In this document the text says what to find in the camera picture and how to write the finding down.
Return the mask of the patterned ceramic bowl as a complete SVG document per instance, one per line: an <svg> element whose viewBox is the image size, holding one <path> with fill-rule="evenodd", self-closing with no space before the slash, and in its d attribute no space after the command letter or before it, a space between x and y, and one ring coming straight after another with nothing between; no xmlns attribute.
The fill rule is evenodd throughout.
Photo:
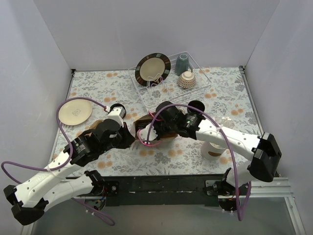
<svg viewBox="0 0 313 235"><path fill-rule="evenodd" d="M191 71L183 72L178 79L178 85L184 89L195 87L196 78L194 74Z"/></svg>

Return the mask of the brown cardboard cup carrier stack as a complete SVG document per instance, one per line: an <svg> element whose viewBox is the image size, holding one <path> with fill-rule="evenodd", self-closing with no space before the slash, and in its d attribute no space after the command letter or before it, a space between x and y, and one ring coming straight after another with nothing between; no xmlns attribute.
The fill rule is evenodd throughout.
<svg viewBox="0 0 313 235"><path fill-rule="evenodd" d="M95 130L96 127L97 127L100 123L102 123L102 122L103 122L103 120L101 120L101 119L95 121L95 122L89 127L89 129L90 129L90 130Z"/></svg>

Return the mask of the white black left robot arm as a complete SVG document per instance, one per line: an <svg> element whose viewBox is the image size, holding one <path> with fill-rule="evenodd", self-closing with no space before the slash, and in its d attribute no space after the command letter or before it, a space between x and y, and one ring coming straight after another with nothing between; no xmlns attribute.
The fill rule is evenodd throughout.
<svg viewBox="0 0 313 235"><path fill-rule="evenodd" d="M129 148L135 141L126 123L105 119L94 129L84 131L70 142L64 150L42 171L24 183L8 185L3 191L12 205L14 218L22 225L40 219L53 206L72 197L84 194L98 196L107 189L97 170L68 182L66 177L99 158L111 149Z"/></svg>

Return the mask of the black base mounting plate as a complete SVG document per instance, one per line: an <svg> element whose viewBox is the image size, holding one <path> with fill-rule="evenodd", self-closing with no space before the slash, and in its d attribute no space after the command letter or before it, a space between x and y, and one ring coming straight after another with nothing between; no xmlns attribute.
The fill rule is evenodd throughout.
<svg viewBox="0 0 313 235"><path fill-rule="evenodd" d="M222 174L104 176L105 188L89 198L106 197L106 206L132 205L204 205L217 207L216 195L209 195L209 184L222 179Z"/></svg>

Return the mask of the black plastic lid stack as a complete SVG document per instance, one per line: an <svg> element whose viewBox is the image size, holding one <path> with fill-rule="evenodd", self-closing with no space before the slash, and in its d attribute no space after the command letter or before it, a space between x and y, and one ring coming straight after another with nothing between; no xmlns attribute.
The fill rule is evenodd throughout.
<svg viewBox="0 0 313 235"><path fill-rule="evenodd" d="M125 107L120 103L115 103L110 107L110 113L113 112L115 109L120 109L119 116L123 119L126 116L126 109Z"/></svg>

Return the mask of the paper bag pink handles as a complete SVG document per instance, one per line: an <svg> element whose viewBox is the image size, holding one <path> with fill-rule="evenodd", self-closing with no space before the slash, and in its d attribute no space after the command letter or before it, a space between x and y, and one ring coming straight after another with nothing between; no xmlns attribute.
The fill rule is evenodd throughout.
<svg viewBox="0 0 313 235"><path fill-rule="evenodd" d="M169 141L184 133L183 122L186 112L185 105L165 101L159 104L152 114L142 116L134 121L131 134L135 141L154 146L162 141Z"/></svg>

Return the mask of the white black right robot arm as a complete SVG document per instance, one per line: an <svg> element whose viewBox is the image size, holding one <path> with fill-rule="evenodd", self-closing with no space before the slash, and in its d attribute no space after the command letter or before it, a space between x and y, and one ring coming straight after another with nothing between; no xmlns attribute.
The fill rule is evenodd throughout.
<svg viewBox="0 0 313 235"><path fill-rule="evenodd" d="M210 142L245 157L247 162L233 166L222 177L220 186L226 194L234 194L241 185L254 179L272 182L282 153L275 137L267 132L252 135L221 127L204 111L190 107L184 114L177 104L165 101L157 106L156 118L162 119L157 133L173 131L184 138Z"/></svg>

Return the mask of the aluminium frame rail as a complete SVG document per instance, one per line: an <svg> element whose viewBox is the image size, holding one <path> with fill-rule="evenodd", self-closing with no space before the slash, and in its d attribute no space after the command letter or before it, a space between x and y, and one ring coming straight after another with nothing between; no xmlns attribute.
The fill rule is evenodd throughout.
<svg viewBox="0 0 313 235"><path fill-rule="evenodd" d="M287 178L252 182L240 190L242 218L232 197L207 194L208 175L115 177L117 193L101 214L89 211L95 197L64 201L24 235L306 235Z"/></svg>

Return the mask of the dark rimmed plate in rack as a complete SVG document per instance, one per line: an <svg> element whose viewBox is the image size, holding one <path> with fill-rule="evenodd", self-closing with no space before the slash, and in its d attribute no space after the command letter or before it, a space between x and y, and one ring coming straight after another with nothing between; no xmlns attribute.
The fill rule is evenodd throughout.
<svg viewBox="0 0 313 235"><path fill-rule="evenodd" d="M170 59L162 53L152 53L142 58L135 68L135 79L142 86L158 85L171 70Z"/></svg>

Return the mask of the floral tablecloth mat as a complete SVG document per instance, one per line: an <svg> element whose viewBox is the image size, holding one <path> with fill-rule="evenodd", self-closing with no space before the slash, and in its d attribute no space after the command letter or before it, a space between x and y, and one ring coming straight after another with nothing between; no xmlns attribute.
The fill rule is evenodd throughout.
<svg viewBox="0 0 313 235"><path fill-rule="evenodd" d="M208 87L200 96L206 113L216 120L230 118L235 130L261 134L238 68L203 68L199 74L208 81ZM128 126L146 114L145 106L126 70L78 71L73 76L69 96L90 97L106 106L123 104L127 111L124 120ZM231 155L228 150L216 160L207 160L201 155L201 146L201 141L181 137L154 147L136 141L128 149L113 149L101 155L98 160L76 171L74 176L78 177L87 170L98 170L103 176L219 174L233 163L241 165L245 162L244 157Z"/></svg>

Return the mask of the grey green mug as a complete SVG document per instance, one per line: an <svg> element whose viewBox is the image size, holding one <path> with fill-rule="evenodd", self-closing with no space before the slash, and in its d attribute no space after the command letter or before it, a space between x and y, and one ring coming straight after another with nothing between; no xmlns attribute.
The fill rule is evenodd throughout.
<svg viewBox="0 0 313 235"><path fill-rule="evenodd" d="M186 71L193 72L193 68L189 63L188 55L186 53L182 53L176 59L175 73L176 75L181 75Z"/></svg>

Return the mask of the white cup with stirrers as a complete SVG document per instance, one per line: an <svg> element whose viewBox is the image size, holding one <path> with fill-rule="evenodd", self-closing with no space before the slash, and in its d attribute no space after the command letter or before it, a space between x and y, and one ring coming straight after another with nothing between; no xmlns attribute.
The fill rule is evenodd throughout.
<svg viewBox="0 0 313 235"><path fill-rule="evenodd" d="M201 155L209 161L216 161L225 152L225 148L210 142L204 142L201 146Z"/></svg>

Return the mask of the cream plate on table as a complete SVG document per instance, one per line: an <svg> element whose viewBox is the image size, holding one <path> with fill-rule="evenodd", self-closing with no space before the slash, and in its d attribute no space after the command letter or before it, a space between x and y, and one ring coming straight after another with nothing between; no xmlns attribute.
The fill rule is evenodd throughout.
<svg viewBox="0 0 313 235"><path fill-rule="evenodd" d="M62 124L75 126L85 122L91 116L92 110L90 101L75 99L62 105L57 116Z"/></svg>

